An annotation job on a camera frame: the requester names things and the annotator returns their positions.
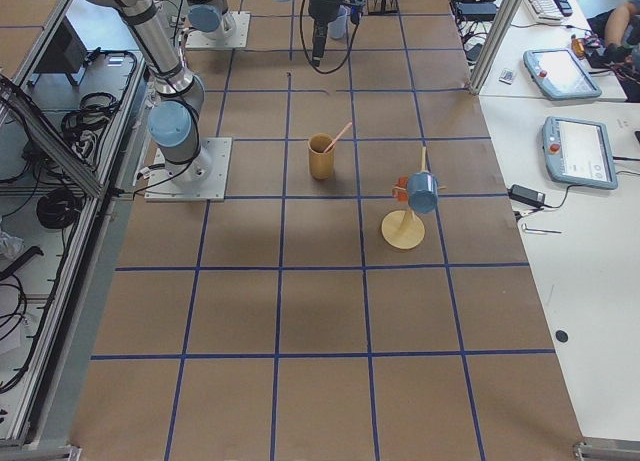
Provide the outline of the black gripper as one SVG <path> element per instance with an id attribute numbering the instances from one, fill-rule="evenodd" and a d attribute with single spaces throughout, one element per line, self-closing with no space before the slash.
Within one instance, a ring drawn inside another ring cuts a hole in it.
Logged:
<path id="1" fill-rule="evenodd" d="M 314 21 L 312 56 L 313 64 L 320 64 L 325 55 L 328 25 L 337 19 L 343 0 L 309 0 L 308 12 Z"/>

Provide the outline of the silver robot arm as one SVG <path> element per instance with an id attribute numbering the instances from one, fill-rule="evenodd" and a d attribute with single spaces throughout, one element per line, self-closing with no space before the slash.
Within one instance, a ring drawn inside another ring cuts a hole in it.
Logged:
<path id="1" fill-rule="evenodd" d="M 325 55 L 329 24 L 338 18 L 340 7 L 347 0 L 307 0 L 308 14 L 313 20 L 312 50 L 308 53 L 304 43 L 302 19 L 299 19 L 299 36 L 307 62 L 315 70 Z M 231 27 L 230 17 L 226 15 L 228 6 L 225 0 L 188 0 L 188 19 L 193 28 L 207 35 L 222 34 L 224 28 Z"/>
<path id="2" fill-rule="evenodd" d="M 165 0 L 86 1 L 118 13 L 149 66 L 160 102 L 151 109 L 148 130 L 164 157 L 169 177 L 190 182 L 204 176 L 211 165 L 198 132 L 204 85 L 166 32 L 166 22 L 158 12 L 158 3 Z"/>

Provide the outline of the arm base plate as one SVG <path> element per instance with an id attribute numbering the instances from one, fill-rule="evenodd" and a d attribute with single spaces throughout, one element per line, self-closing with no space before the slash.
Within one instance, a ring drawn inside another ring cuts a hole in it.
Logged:
<path id="1" fill-rule="evenodd" d="M 184 167 L 169 164 L 149 175 L 152 187 L 144 191 L 151 202 L 223 201 L 233 140 L 231 137 L 208 137 L 200 140 L 200 153 Z"/>
<path id="2" fill-rule="evenodd" d="M 250 13 L 215 8 L 193 7 L 188 20 L 190 28 L 186 38 L 188 50 L 232 50 L 245 48 L 248 40 Z"/>

